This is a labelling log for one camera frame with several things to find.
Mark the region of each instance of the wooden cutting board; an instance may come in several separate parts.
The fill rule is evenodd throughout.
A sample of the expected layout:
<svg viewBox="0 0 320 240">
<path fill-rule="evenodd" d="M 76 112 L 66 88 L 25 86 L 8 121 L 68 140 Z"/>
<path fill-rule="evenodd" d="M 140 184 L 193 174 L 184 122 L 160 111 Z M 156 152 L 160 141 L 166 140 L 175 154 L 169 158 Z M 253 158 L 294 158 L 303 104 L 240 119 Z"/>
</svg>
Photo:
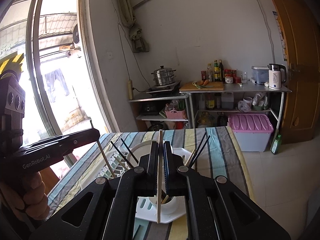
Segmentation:
<svg viewBox="0 0 320 240">
<path fill-rule="evenodd" d="M 208 88 L 201 88 L 198 89 L 197 87 L 195 87 L 192 82 L 186 83 L 184 84 L 181 88 L 180 91 L 209 91 L 209 90 L 223 90 L 223 83 L 222 82 L 209 82 L 207 84 Z"/>
</svg>

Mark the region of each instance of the electric kettle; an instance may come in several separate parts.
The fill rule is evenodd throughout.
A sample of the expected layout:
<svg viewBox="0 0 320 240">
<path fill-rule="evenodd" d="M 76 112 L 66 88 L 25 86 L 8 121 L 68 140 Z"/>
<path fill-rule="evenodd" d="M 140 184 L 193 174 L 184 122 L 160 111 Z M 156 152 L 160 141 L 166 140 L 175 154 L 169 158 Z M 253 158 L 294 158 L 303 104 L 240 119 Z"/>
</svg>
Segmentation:
<svg viewBox="0 0 320 240">
<path fill-rule="evenodd" d="M 281 84 L 287 80 L 287 70 L 284 65 L 270 63 L 269 68 L 269 87 L 274 90 L 281 89 Z M 281 69 L 284 70 L 284 80 L 281 78 Z"/>
</svg>

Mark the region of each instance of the human hand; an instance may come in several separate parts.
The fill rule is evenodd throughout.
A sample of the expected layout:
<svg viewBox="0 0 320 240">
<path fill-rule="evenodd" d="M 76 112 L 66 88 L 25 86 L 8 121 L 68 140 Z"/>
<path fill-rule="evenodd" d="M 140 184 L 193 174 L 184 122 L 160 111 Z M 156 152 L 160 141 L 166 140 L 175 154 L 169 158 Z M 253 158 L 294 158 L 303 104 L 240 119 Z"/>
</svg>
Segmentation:
<svg viewBox="0 0 320 240">
<path fill-rule="evenodd" d="M 21 213 L 17 209 L 23 210 L 25 208 L 25 202 L 29 205 L 26 208 L 26 214 L 28 216 L 35 220 L 45 219 L 49 214 L 50 208 L 48 206 L 48 197 L 44 193 L 45 185 L 42 182 L 40 173 L 37 172 L 23 177 L 22 184 L 26 190 L 23 200 L 11 187 L 0 182 L 0 189 L 13 213 L 19 220 L 23 221 Z"/>
</svg>

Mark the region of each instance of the sliding glass door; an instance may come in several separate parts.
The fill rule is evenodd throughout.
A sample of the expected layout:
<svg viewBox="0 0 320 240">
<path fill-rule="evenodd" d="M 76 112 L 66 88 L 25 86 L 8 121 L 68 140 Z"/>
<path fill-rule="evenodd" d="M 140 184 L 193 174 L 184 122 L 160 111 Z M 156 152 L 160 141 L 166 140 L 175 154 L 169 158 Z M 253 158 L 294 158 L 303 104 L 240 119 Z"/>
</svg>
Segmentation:
<svg viewBox="0 0 320 240">
<path fill-rule="evenodd" d="M 0 23 L 1 60 L 23 54 L 19 84 L 26 91 L 23 142 L 81 131 L 92 120 L 109 132 L 81 39 L 81 0 L 16 0 Z M 58 177 L 92 146 L 52 166 Z"/>
</svg>

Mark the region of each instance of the stainless steel pot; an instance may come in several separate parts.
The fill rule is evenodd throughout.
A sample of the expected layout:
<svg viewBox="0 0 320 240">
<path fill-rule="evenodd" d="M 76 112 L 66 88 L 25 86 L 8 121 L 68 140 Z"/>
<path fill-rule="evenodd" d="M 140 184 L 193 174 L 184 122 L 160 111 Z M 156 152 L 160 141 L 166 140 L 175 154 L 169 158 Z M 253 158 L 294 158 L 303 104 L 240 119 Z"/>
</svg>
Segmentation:
<svg viewBox="0 0 320 240">
<path fill-rule="evenodd" d="M 172 68 L 165 68 L 164 66 L 160 66 L 160 68 L 156 69 L 153 73 L 153 80 L 156 83 L 156 86 L 166 86 L 173 84 L 174 81 L 174 71 Z"/>
</svg>

